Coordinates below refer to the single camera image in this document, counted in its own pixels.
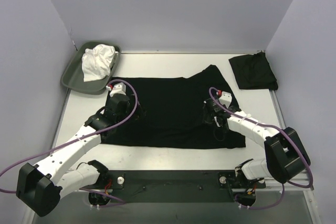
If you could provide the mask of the crumpled white t shirt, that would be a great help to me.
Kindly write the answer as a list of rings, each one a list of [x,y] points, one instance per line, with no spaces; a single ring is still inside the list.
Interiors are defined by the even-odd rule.
[[[118,54],[114,46],[104,44],[99,44],[93,49],[85,49],[81,58],[83,81],[98,81],[109,76]]]

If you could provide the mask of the folded black t shirt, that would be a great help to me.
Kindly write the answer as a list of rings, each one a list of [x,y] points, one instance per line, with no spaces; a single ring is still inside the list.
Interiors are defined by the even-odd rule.
[[[229,63],[241,90],[278,90],[277,79],[264,52],[232,57]]]

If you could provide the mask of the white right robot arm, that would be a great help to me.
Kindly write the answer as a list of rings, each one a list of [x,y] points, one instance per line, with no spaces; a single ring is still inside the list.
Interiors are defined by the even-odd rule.
[[[209,98],[203,102],[204,122],[223,132],[237,133],[262,147],[265,156],[248,159],[235,167],[237,181],[272,178],[281,184],[309,188],[313,184],[310,159],[297,132],[262,123],[228,101]]]

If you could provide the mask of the grey plastic tray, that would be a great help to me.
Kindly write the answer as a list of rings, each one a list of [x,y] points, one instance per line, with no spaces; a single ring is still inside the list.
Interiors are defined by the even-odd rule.
[[[84,73],[82,70],[82,56],[85,53],[86,49],[93,49],[95,46],[99,44],[104,44],[108,46],[113,46],[117,51],[116,57],[112,61],[111,72],[109,76],[104,77],[101,80],[89,81],[84,82]],[[88,41],[84,43],[76,52],[76,54],[72,57],[70,62],[68,63],[67,67],[65,68],[62,77],[61,77],[61,84],[69,88],[73,91],[83,93],[83,94],[90,94],[90,95],[99,95],[104,93],[106,89],[106,85],[109,81],[111,81],[116,69],[117,65],[120,61],[121,55],[121,48],[112,42],[106,41]]]

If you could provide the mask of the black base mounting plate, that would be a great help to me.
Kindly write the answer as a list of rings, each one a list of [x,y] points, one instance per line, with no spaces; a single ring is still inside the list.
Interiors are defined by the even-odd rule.
[[[261,179],[249,182],[233,170],[111,170],[88,186],[127,203],[232,202],[235,193],[265,187]]]

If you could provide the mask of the black t shirt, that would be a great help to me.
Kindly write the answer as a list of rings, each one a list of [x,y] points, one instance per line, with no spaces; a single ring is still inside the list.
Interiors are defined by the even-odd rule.
[[[189,78],[124,80],[134,87],[145,115],[139,119],[133,116],[104,143],[201,150],[246,146],[243,135],[232,131],[223,134],[203,121],[209,88],[232,92],[217,66],[210,65]]]
[[[264,52],[232,57],[229,63],[241,90],[278,90],[277,79]]]

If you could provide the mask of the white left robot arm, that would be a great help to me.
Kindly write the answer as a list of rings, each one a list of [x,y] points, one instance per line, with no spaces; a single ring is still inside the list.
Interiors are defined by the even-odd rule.
[[[70,171],[81,157],[101,144],[118,126],[136,113],[138,100],[131,103],[125,94],[115,94],[79,131],[56,151],[37,162],[26,163],[18,174],[16,197],[40,217],[48,215],[68,194],[86,186],[101,188],[110,183],[108,168],[91,160]]]

